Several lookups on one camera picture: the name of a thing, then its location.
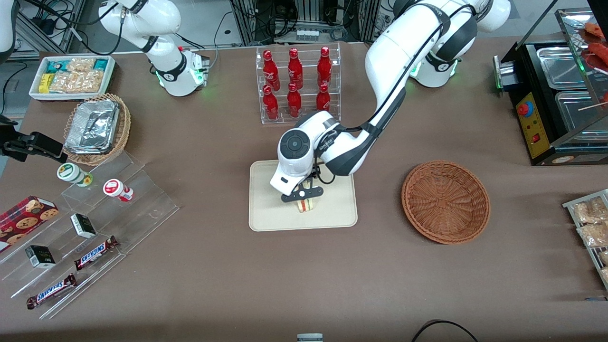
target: red switch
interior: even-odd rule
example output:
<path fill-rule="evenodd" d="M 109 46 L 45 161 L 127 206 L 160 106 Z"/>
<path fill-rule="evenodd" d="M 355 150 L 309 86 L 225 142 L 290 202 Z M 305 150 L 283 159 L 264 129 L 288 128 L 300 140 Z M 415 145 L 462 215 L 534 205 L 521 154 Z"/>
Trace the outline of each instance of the red switch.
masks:
<path fill-rule="evenodd" d="M 530 107 L 528 107 L 528 105 L 525 103 L 523 103 L 523 104 L 519 105 L 519 107 L 517 107 L 517 113 L 521 116 L 528 114 L 529 111 L 530 111 Z"/>

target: red cookie package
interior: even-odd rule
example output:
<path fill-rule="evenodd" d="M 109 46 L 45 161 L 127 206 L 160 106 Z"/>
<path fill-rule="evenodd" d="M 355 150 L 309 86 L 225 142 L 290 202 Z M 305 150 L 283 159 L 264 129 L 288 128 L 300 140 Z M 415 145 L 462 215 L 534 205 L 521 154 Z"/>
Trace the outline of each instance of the red cookie package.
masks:
<path fill-rule="evenodd" d="M 0 253 L 58 213 L 54 203 L 29 196 L 0 215 Z"/>

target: stainless steel tray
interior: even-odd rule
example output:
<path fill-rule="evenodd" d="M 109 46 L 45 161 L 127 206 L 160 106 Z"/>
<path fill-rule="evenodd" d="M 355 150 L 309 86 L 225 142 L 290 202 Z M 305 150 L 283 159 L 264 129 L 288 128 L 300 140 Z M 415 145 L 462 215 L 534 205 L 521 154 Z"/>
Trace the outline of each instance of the stainless steel tray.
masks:
<path fill-rule="evenodd" d="M 549 86 L 555 90 L 586 89 L 572 52 L 567 47 L 545 47 L 536 54 Z"/>
<path fill-rule="evenodd" d="M 593 105 L 588 91 L 561 91 L 555 95 L 555 101 L 558 103 L 559 112 L 562 114 L 562 119 L 568 131 L 574 130 L 597 115 L 594 108 L 578 111 L 580 108 Z M 576 139 L 583 141 L 605 141 L 608 139 L 608 117 L 601 119 L 589 128 L 582 131 Z"/>

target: brown woven basket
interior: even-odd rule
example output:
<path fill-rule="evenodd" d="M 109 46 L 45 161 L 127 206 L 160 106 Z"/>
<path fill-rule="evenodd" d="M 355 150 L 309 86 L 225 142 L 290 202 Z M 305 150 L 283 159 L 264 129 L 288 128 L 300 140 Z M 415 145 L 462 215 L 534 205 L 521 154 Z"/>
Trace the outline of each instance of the brown woven basket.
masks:
<path fill-rule="evenodd" d="M 109 159 L 110 157 L 117 156 L 120 154 L 125 148 L 126 141 L 129 139 L 129 130 L 131 129 L 131 113 L 129 113 L 129 108 L 126 107 L 125 103 L 121 98 L 113 94 L 103 94 L 97 95 L 95 97 L 91 97 L 90 99 L 86 99 L 81 102 L 92 102 L 92 101 L 101 101 L 101 100 L 112 100 L 120 105 L 120 113 L 119 113 L 119 121 L 116 123 L 116 133 L 114 134 L 114 146 L 109 153 L 105 155 L 77 155 L 75 153 L 68 152 L 65 148 L 63 151 L 67 154 L 67 157 L 76 163 L 86 164 L 90 166 L 97 166 L 102 163 L 102 161 Z M 76 108 L 72 111 L 70 118 L 67 120 L 66 128 L 63 130 L 63 139 L 67 139 L 67 134 L 70 132 L 70 127 L 72 126 L 72 120 L 74 120 L 74 113 L 76 113 Z"/>
<path fill-rule="evenodd" d="M 490 216 L 481 181 L 464 167 L 443 160 L 420 164 L 407 175 L 401 204 L 414 228 L 447 245 L 479 236 Z"/>

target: coca-cola bottle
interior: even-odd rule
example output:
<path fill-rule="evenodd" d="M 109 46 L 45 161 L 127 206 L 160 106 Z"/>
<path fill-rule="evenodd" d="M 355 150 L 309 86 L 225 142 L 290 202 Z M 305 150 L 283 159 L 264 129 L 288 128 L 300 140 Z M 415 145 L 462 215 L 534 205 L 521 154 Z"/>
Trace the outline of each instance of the coca-cola bottle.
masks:
<path fill-rule="evenodd" d="M 323 83 L 327 83 L 329 86 L 331 83 L 330 49 L 326 46 L 321 47 L 321 58 L 317 64 L 317 83 L 319 86 Z"/>
<path fill-rule="evenodd" d="M 264 56 L 264 78 L 266 79 L 266 83 L 274 91 L 278 91 L 281 88 L 281 82 L 278 80 L 278 68 L 274 60 L 272 60 L 272 53 L 269 50 L 265 50 L 262 56 Z"/>
<path fill-rule="evenodd" d="M 300 117 L 302 114 L 302 97 L 298 92 L 298 87 L 293 82 L 289 84 L 287 103 L 289 104 L 289 115 L 294 118 Z"/>
<path fill-rule="evenodd" d="M 289 82 L 295 83 L 298 89 L 304 86 L 304 75 L 302 71 L 302 62 L 298 57 L 298 49 L 289 49 L 289 64 L 287 65 L 289 72 Z"/>
<path fill-rule="evenodd" d="M 269 85 L 264 85 L 264 87 L 262 87 L 262 91 L 264 92 L 262 102 L 264 102 L 264 110 L 266 110 L 266 115 L 270 121 L 276 121 L 278 119 L 277 98 L 272 93 L 272 89 Z"/>
<path fill-rule="evenodd" d="M 323 83 L 319 86 L 319 93 L 317 94 L 317 110 L 330 111 L 331 97 L 327 93 L 327 83 Z"/>

